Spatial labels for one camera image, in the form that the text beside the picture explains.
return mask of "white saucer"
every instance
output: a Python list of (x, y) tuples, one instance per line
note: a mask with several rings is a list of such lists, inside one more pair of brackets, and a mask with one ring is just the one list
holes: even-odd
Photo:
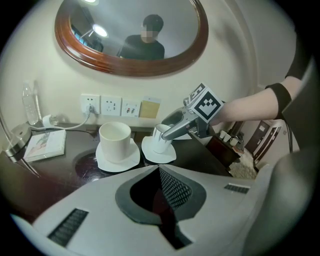
[(140, 162), (140, 151), (132, 138), (130, 139), (128, 154), (129, 157), (119, 163), (109, 162), (105, 159), (104, 153), (102, 152), (101, 143), (99, 143), (98, 147), (96, 148), (95, 157), (96, 161), (98, 162), (99, 169), (109, 173), (119, 173), (129, 170)]
[(142, 151), (146, 159), (157, 164), (170, 163), (177, 159), (175, 148), (170, 145), (162, 154), (156, 153), (151, 149), (152, 136), (144, 137), (142, 140)]

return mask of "plastic water bottle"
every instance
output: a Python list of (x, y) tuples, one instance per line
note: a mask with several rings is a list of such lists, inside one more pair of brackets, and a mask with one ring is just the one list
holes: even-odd
[(35, 125), (39, 121), (34, 95), (29, 87), (29, 81), (23, 83), (22, 102), (26, 117), (30, 125)]

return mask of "table surface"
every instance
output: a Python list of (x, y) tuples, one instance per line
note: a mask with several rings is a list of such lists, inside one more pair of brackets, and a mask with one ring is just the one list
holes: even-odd
[[(92, 127), (85, 125), (81, 130), (67, 131), (64, 155), (30, 163), (40, 177), (29, 172), (21, 163), (12, 163), (4, 152), (0, 154), (0, 188), (11, 213), (32, 223), (47, 208), (79, 187), (118, 174), (98, 168), (95, 152), (100, 142), (99, 127)], [(132, 128), (132, 131), (135, 132), (134, 141), (142, 152), (142, 139), (150, 136), (153, 129)], [(172, 142), (176, 160), (170, 164), (196, 172), (230, 176), (209, 150), (191, 137)], [(152, 164), (141, 153), (140, 163), (133, 169)]]

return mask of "book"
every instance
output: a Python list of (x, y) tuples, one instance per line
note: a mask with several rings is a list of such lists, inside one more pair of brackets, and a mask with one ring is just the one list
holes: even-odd
[(31, 137), (24, 153), (27, 162), (52, 158), (65, 153), (66, 130), (46, 132)]

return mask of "human arm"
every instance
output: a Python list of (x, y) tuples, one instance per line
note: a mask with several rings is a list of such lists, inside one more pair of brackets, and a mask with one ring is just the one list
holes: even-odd
[[(282, 84), (293, 99), (301, 86), (301, 80), (287, 76)], [(271, 120), (278, 115), (278, 99), (271, 88), (254, 95), (226, 102), (219, 113), (210, 122), (215, 126), (221, 122)]]

